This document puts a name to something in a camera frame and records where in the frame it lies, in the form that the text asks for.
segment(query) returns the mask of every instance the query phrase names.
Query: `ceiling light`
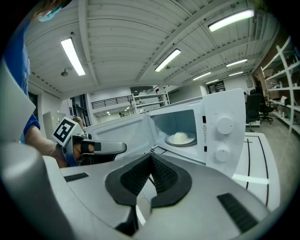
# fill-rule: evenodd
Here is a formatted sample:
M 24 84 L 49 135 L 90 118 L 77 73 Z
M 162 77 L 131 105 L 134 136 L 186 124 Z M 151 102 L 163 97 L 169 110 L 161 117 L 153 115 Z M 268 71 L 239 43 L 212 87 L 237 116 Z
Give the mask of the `ceiling light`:
M 203 74 L 203 75 L 201 75 L 201 76 L 199 76 L 199 77 L 196 77 L 196 78 L 194 78 L 193 80 L 197 80 L 197 79 L 199 79 L 200 77 L 204 77 L 204 76 L 206 76 L 206 75 L 208 75 L 208 74 L 211 74 L 211 72 L 206 73 L 206 74 Z
M 70 62 L 72 63 L 74 69 L 76 70 L 76 72 L 78 73 L 79 76 L 81 75 L 85 75 L 85 72 L 83 70 L 83 67 L 80 64 L 80 61 L 77 57 L 72 39 L 69 38 L 67 40 L 64 40 L 61 42 L 62 47 L 64 48 L 67 57 L 69 58 Z
M 230 74 L 229 76 L 231 77 L 231 76 L 234 76 L 234 75 L 237 75 L 237 74 L 241 74 L 241 73 L 243 73 L 243 72 L 238 72 L 238 73 Z
M 219 80 L 216 79 L 216 80 L 214 80 L 214 81 L 206 82 L 206 84 L 213 83 L 213 82 L 216 82 L 216 81 L 219 81 Z
M 156 72 L 159 72 L 161 69 L 163 69 L 170 61 L 172 61 L 181 51 L 179 49 L 175 49 L 169 56 L 167 56 L 161 64 L 155 69 Z
M 239 60 L 237 62 L 233 62 L 233 63 L 227 64 L 226 67 L 230 67 L 232 65 L 243 63 L 243 62 L 247 62 L 247 61 L 248 61 L 248 59 Z
M 235 13 L 231 16 L 225 17 L 219 21 L 216 21 L 215 23 L 209 25 L 209 29 L 213 32 L 215 30 L 218 30 L 224 26 L 227 26 L 231 23 L 235 23 L 237 21 L 246 19 L 246 18 L 250 18 L 254 16 L 254 11 L 253 10 L 246 10 L 246 11 L 242 11 L 239 13 Z

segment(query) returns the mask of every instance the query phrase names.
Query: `white microwave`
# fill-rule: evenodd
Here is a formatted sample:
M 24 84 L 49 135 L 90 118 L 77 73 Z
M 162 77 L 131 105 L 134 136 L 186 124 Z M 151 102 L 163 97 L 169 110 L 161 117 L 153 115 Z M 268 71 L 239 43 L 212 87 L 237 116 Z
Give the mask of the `white microwave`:
M 246 127 L 242 89 L 218 92 L 85 128 L 94 140 L 124 142 L 115 160 L 143 154 L 157 145 L 232 177 L 240 159 Z M 175 147 L 166 136 L 190 132 L 196 144 Z

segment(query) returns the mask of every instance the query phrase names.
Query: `person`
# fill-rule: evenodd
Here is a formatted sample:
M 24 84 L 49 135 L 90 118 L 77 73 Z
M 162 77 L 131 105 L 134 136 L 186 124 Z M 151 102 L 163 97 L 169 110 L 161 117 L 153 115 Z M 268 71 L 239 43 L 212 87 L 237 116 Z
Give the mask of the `person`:
M 41 22 L 50 20 L 61 8 L 69 4 L 71 0 L 44 0 L 41 1 L 32 11 L 30 20 L 39 20 Z M 13 35 L 10 39 L 5 51 L 4 59 L 12 76 L 28 96 L 28 78 L 30 75 L 30 62 L 24 44 L 24 34 L 30 22 L 23 29 Z M 42 155 L 55 158 L 59 168 L 67 167 L 62 149 L 56 143 L 44 138 L 40 132 L 40 124 L 34 115 L 31 115 L 20 142 L 30 145 L 37 149 Z M 88 146 L 89 151 L 94 151 L 94 146 Z M 74 144 L 73 154 L 75 159 L 81 156 L 81 145 Z

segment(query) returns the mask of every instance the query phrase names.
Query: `floor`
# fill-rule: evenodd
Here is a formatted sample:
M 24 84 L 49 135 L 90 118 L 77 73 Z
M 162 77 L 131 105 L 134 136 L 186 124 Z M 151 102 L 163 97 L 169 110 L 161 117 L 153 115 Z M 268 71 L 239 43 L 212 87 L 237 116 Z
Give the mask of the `floor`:
M 289 133 L 287 125 L 275 116 L 272 124 L 263 121 L 260 127 L 252 127 L 252 130 L 265 134 L 269 142 L 279 175 L 280 204 L 284 204 L 291 199 L 300 180 L 300 136 L 296 132 Z M 147 221 L 150 203 L 142 193 L 137 197 L 137 206 Z

